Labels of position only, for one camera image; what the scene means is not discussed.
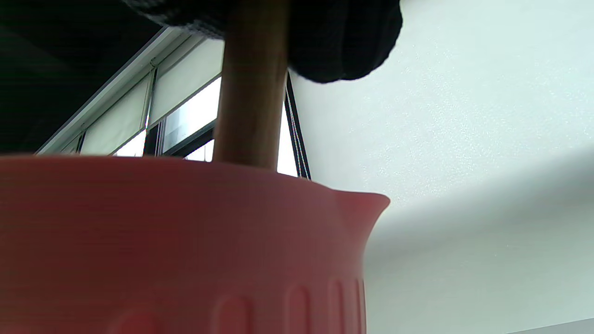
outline wooden handle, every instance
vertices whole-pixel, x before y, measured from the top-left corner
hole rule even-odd
[[[239,0],[231,14],[214,161],[276,171],[288,21],[289,0]]]

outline pouring spout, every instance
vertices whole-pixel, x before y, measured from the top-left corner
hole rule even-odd
[[[336,191],[345,228],[358,246],[365,247],[375,222],[390,204],[390,199],[381,194]]]

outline roller shade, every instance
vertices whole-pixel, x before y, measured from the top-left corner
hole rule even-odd
[[[80,136],[76,136],[75,139],[72,139],[63,149],[60,150],[61,155],[73,155],[76,154],[76,149],[78,147],[78,138]]]
[[[81,154],[109,155],[144,129],[150,83],[151,74],[144,77],[87,129]]]
[[[219,75],[224,45],[220,40],[207,39],[163,75],[157,73],[149,127]]]

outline black fabric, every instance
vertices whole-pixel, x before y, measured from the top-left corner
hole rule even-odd
[[[235,0],[123,0],[163,25],[224,38]],[[362,78],[379,67],[402,28],[399,0],[292,0],[289,64],[329,83]]]

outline white ceiling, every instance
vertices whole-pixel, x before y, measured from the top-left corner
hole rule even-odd
[[[552,191],[559,185],[547,178],[571,168],[549,168],[550,161],[592,156],[594,3],[405,0],[402,7],[397,46],[368,77],[320,85],[292,76],[313,180],[392,199],[376,236],[421,240],[436,227],[485,220],[461,223],[451,213],[465,210],[491,212],[497,222],[502,203],[466,199],[498,189],[505,205],[518,206],[539,198],[530,187],[516,191],[523,175]],[[532,172],[543,166],[551,171]],[[434,210],[452,201],[458,209]]]

